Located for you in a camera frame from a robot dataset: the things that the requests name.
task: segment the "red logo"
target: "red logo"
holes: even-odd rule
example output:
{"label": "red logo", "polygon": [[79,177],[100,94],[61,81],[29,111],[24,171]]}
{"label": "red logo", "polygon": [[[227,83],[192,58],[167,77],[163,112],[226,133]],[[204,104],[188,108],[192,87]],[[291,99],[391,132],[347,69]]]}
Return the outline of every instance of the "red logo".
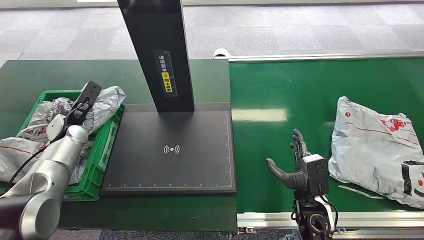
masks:
{"label": "red logo", "polygon": [[394,132],[399,130],[400,127],[405,127],[405,123],[402,120],[390,119],[389,121],[381,120],[380,122],[390,130],[390,132]]}

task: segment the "robotic arm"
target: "robotic arm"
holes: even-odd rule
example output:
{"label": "robotic arm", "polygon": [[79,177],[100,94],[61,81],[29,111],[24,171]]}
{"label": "robotic arm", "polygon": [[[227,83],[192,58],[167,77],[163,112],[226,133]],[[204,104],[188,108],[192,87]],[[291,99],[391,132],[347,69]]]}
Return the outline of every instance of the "robotic arm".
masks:
{"label": "robotic arm", "polygon": [[79,125],[101,89],[90,81],[70,113],[53,118],[46,130],[49,143],[40,159],[0,196],[1,240],[46,240],[55,232],[71,174],[89,139]]}
{"label": "robotic arm", "polygon": [[[303,240],[329,240],[336,229],[338,212],[324,194],[329,192],[327,160],[308,151],[302,134],[293,130],[295,171],[286,173],[267,158],[269,170],[289,189],[294,190],[292,219]],[[336,212],[336,219],[330,206]]]}

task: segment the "green table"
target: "green table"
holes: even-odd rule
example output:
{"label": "green table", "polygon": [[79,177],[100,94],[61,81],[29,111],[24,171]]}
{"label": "green table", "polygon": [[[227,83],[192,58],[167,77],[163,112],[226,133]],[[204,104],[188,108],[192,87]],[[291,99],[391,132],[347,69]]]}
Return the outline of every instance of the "green table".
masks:
{"label": "green table", "polygon": [[[196,102],[213,102],[217,94],[226,94],[230,76],[237,196],[66,202],[60,227],[204,231],[293,228],[296,224],[289,218],[293,193],[269,173],[265,158],[273,158],[287,171],[293,169],[288,147],[293,128],[302,131],[311,152],[329,158],[340,96],[380,113],[406,114],[418,138],[424,141],[424,112],[418,110],[424,107],[424,57],[235,58],[229,65],[227,60],[192,60],[190,68]],[[0,137],[17,132],[43,90],[79,89],[88,80],[104,87],[120,85],[128,96],[126,104],[152,101],[136,60],[8,61],[0,69],[0,124],[8,126],[0,129]],[[15,96],[18,91],[25,98]],[[329,181],[328,198],[341,212],[340,227],[424,226],[424,214],[414,212],[416,209],[387,199],[370,199],[338,187],[342,184],[332,178]]]}

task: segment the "robot hand mount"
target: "robot hand mount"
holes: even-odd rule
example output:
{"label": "robot hand mount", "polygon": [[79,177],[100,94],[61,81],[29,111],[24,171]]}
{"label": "robot hand mount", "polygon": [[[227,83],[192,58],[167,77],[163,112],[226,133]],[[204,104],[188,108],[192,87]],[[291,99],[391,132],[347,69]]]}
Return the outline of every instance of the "robot hand mount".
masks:
{"label": "robot hand mount", "polygon": [[[324,194],[329,192],[327,160],[308,151],[302,134],[293,130],[295,170],[286,173],[267,158],[269,170],[289,189],[294,191],[291,218],[298,225],[299,237],[303,240],[328,240],[336,229],[338,213]],[[333,220],[332,206],[336,212]]]}

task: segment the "black cable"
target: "black cable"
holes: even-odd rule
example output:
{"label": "black cable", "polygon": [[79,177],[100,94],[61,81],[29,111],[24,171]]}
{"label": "black cable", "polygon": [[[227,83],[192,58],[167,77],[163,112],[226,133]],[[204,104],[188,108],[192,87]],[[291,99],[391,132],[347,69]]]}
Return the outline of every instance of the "black cable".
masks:
{"label": "black cable", "polygon": [[317,222],[319,223],[319,225],[321,225],[321,229],[322,229],[321,239],[326,240],[327,234],[328,234],[327,233],[327,226],[325,226],[325,224],[320,220],[318,220]]}
{"label": "black cable", "polygon": [[15,180],[15,178],[18,176],[18,174],[22,171],[22,169],[33,159],[35,158],[35,156],[37,156],[38,154],[40,154],[42,151],[44,151],[44,149],[46,149],[47,146],[41,148],[40,150],[38,150],[36,153],[34,153],[31,157],[28,158],[28,160],[26,160],[18,169],[17,171],[13,174],[13,176],[11,177],[11,179],[9,180],[9,182],[7,183],[6,188],[4,189],[3,194],[5,194],[7,191],[9,191],[9,189],[11,189],[13,181]]}
{"label": "black cable", "polygon": [[335,231],[335,230],[336,230],[336,227],[337,227],[337,221],[339,220],[339,211],[337,211],[337,208],[336,208],[333,204],[329,203],[329,201],[327,201],[327,200],[323,197],[323,194],[321,193],[321,190],[319,190],[318,195],[319,195],[319,197],[320,197],[320,198],[324,201],[324,203],[326,203],[326,204],[330,205],[330,206],[334,209],[334,212],[335,212],[335,218],[334,218],[334,231]]}
{"label": "black cable", "polygon": [[[67,125],[67,121],[68,121],[68,117],[71,116],[73,113],[75,113],[75,111],[81,109],[84,104],[87,102],[87,100],[85,102],[83,102],[80,106],[74,108],[73,110],[71,110],[65,118],[65,121],[63,123],[63,128],[62,128],[62,132],[66,129],[66,125]],[[38,154],[40,154],[42,151],[44,151],[44,149],[46,149],[50,144],[56,142],[57,140],[61,139],[61,134],[59,134],[55,139],[53,139],[50,143],[48,143],[46,146],[44,146],[43,148],[41,148],[40,150],[38,150],[36,153],[34,153],[32,156],[30,156],[28,158],[28,160],[26,160],[19,168],[18,170],[13,174],[13,176],[10,178],[9,182],[6,185],[6,188],[4,189],[3,194],[5,194],[7,191],[9,191],[9,189],[11,189],[13,181],[15,180],[15,178],[18,176],[18,174],[22,171],[22,169],[24,169],[24,167],[33,159],[35,158]]]}

